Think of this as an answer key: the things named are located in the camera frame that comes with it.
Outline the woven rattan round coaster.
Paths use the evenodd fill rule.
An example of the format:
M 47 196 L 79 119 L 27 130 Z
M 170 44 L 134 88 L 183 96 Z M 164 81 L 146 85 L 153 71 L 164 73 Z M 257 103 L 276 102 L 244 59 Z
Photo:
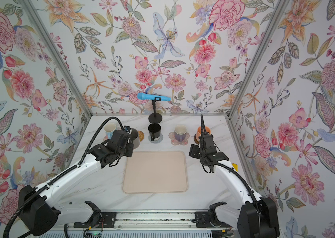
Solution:
M 145 138 L 145 135 L 142 131 L 138 131 L 138 135 L 139 135 L 139 141 L 142 142 Z

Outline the white cup with purple outside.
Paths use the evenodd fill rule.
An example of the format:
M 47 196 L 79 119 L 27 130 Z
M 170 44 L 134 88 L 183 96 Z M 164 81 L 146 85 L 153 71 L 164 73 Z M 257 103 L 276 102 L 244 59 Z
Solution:
M 177 125 L 174 129 L 174 138 L 178 142 L 183 142 L 186 138 L 187 128 L 184 125 Z

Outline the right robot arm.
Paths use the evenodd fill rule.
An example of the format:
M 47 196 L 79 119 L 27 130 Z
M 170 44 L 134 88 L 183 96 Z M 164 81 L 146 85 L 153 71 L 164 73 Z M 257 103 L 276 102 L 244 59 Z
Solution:
M 229 158 L 218 150 L 214 137 L 201 118 L 199 144 L 192 144 L 189 156 L 198 159 L 204 171 L 214 173 L 233 194 L 235 203 L 218 202 L 208 210 L 210 224 L 235 228 L 242 238 L 278 238 L 280 236 L 276 204 L 262 197 L 235 170 Z

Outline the blue woven round coaster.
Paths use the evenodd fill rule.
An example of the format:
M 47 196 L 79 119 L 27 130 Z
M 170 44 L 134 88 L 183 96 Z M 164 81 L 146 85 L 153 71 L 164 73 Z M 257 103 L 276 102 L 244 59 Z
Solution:
M 152 140 L 151 139 L 151 136 L 148 135 L 148 140 L 150 143 L 153 143 L 153 144 L 158 144 L 158 143 L 161 143 L 163 141 L 163 135 L 161 134 L 160 137 L 158 137 L 157 139 L 155 140 Z

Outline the brown wooden round coaster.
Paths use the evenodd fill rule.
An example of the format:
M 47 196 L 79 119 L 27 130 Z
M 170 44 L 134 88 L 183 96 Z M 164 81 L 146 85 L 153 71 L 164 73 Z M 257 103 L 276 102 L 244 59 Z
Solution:
M 199 142 L 199 138 L 198 138 L 197 135 L 194 136 L 194 142 L 195 142 L 197 145 L 200 144 L 200 142 Z

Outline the light blue cup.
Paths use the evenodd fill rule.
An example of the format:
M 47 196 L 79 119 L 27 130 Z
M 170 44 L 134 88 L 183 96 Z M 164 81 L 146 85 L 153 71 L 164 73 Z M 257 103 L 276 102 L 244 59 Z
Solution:
M 105 139 L 111 139 L 116 129 L 117 125 L 115 123 L 106 123 L 106 125 L 104 126 L 104 131 L 106 134 Z

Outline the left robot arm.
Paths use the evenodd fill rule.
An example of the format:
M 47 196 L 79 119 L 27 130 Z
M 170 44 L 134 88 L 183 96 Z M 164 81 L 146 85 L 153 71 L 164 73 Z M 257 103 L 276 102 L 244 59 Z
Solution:
M 62 203 L 61 199 L 88 176 L 104 167 L 115 166 L 122 157 L 131 157 L 135 138 L 132 132 L 129 127 L 114 131 L 111 139 L 90 148 L 84 161 L 65 170 L 60 179 L 47 181 L 36 188 L 26 186 L 22 189 L 19 206 L 23 206 L 31 196 L 35 197 L 29 204 L 24 205 L 19 213 L 30 234 L 40 236 L 56 225 L 68 223 L 97 225 L 102 214 L 100 208 L 92 201 Z

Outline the black cup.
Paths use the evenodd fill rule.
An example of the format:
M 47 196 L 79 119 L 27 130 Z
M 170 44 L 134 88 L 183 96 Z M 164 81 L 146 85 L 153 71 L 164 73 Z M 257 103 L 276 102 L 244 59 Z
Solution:
M 160 138 L 161 126 L 160 124 L 150 124 L 148 126 L 149 136 L 151 141 L 157 141 Z

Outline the grey cup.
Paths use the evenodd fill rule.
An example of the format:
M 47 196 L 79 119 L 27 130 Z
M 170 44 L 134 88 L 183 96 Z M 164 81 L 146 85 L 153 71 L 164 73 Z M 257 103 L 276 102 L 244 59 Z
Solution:
M 140 146 L 140 136 L 137 129 L 131 128 L 131 139 L 133 143 L 133 148 L 137 149 Z

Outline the orange cup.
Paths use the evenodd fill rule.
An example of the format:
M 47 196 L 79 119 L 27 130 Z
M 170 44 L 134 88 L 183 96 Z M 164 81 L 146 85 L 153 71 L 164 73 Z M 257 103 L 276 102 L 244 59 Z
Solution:
M 205 131 L 207 132 L 207 133 L 211 133 L 211 129 L 210 128 L 208 128 L 208 127 L 205 127 Z M 195 139 L 197 140 L 197 142 L 199 142 L 200 140 L 199 140 L 199 137 L 201 136 L 201 127 L 199 127 L 198 129 L 197 129 L 197 133 L 196 133 L 196 136 L 195 136 Z

